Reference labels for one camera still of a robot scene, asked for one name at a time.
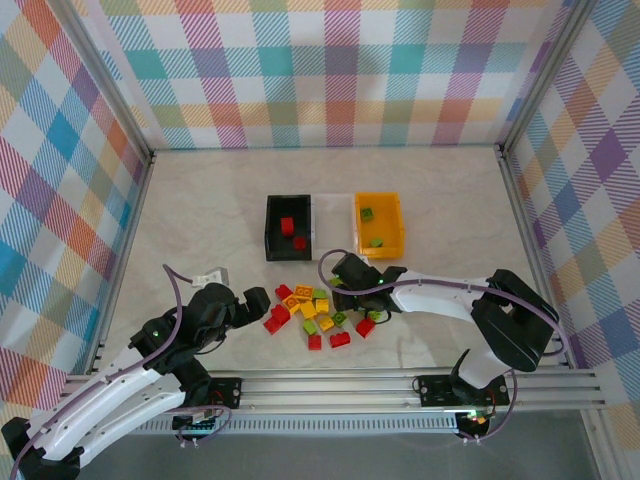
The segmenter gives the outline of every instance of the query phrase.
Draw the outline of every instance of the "checkered fabric backdrop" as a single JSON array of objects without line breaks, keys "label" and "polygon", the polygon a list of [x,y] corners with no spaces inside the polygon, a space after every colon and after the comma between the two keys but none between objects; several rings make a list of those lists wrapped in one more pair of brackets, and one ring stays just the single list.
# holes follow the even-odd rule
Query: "checkered fabric backdrop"
[{"label": "checkered fabric backdrop", "polygon": [[600,0],[515,149],[578,363],[640,478],[640,0]]},{"label": "checkered fabric backdrop", "polygon": [[0,0],[0,425],[85,359],[142,171],[45,0]]},{"label": "checkered fabric backdrop", "polygon": [[155,147],[245,148],[493,144],[572,0],[74,3]]}]

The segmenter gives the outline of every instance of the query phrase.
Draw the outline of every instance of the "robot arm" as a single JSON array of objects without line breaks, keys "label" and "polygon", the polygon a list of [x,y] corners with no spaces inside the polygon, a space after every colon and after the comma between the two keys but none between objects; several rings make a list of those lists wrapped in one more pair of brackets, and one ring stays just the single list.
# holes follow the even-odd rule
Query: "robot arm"
[{"label": "robot arm", "polygon": [[[474,398],[478,390],[509,370],[536,370],[554,328],[527,307],[558,322],[554,309],[507,270],[471,280],[431,277],[403,267],[380,273],[349,253],[332,273],[343,283],[339,289],[331,287],[338,310],[386,311],[389,315],[430,312],[475,323],[484,342],[466,351],[451,374],[452,388],[462,401]],[[367,290],[377,291],[362,294]]]},{"label": "robot arm", "polygon": [[207,284],[182,308],[177,335],[160,355],[145,362],[170,339],[177,308],[146,322],[104,371],[55,408],[30,420],[10,420],[2,434],[14,459],[23,453],[24,478],[75,479],[102,450],[147,420],[178,407],[218,403],[213,391],[220,386],[194,355],[269,309],[263,288],[247,290],[244,296],[246,303],[240,304],[226,285]]}]

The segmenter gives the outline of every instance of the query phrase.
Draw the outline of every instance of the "toy brick pile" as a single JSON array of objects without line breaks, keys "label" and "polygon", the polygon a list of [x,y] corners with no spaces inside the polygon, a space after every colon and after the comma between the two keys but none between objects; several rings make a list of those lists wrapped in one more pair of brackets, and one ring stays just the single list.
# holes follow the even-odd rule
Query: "toy brick pile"
[{"label": "toy brick pile", "polygon": [[[271,309],[271,318],[264,323],[264,327],[271,335],[274,335],[287,323],[291,316],[300,312],[304,317],[303,330],[308,335],[309,350],[322,350],[322,332],[336,329],[336,333],[329,337],[331,348],[341,347],[351,343],[351,335],[342,328],[347,321],[344,312],[336,312],[329,316],[329,299],[327,292],[308,285],[297,285],[292,292],[286,285],[276,288],[276,296],[282,305],[276,305]],[[356,331],[367,338],[376,326],[377,315],[373,312],[358,323]]]}]

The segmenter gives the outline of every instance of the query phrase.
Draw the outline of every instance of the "red lego brick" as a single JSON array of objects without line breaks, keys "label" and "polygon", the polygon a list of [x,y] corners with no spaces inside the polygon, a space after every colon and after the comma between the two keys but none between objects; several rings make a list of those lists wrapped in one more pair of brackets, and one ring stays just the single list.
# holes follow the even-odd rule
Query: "red lego brick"
[{"label": "red lego brick", "polygon": [[278,321],[277,318],[274,317],[271,317],[269,320],[264,322],[264,328],[266,328],[271,335],[280,330],[281,327],[282,324]]},{"label": "red lego brick", "polygon": [[367,338],[373,329],[376,328],[376,323],[371,320],[369,317],[364,318],[358,326],[356,327],[356,332],[362,336],[362,338]]},{"label": "red lego brick", "polygon": [[293,292],[289,290],[289,287],[287,287],[284,283],[276,288],[276,296],[280,299],[280,301],[284,300],[287,297],[290,297],[291,295],[293,295]]},{"label": "red lego brick", "polygon": [[322,350],[322,335],[309,335],[309,350]]},{"label": "red lego brick", "polygon": [[293,248],[295,250],[304,250],[307,248],[307,239],[304,237],[295,237],[293,239]]},{"label": "red lego brick", "polygon": [[293,237],[293,218],[283,217],[280,219],[280,229],[283,237]]},{"label": "red lego brick", "polygon": [[329,343],[331,344],[331,348],[349,345],[351,343],[351,335],[349,335],[349,332],[336,333],[329,337]]},{"label": "red lego brick", "polygon": [[280,322],[280,325],[284,325],[291,318],[291,314],[282,305],[276,305],[275,308],[271,309],[271,317]]}]

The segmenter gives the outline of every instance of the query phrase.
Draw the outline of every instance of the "yellow bin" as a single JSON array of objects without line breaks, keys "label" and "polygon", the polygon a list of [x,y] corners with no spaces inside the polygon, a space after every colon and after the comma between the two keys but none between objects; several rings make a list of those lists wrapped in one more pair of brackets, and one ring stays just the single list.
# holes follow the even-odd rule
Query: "yellow bin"
[{"label": "yellow bin", "polygon": [[[370,208],[373,219],[362,221],[361,210]],[[400,199],[395,192],[356,193],[356,222],[358,226],[358,251],[369,258],[400,258],[404,254],[404,223]],[[375,238],[382,240],[381,247],[372,247]]]}]

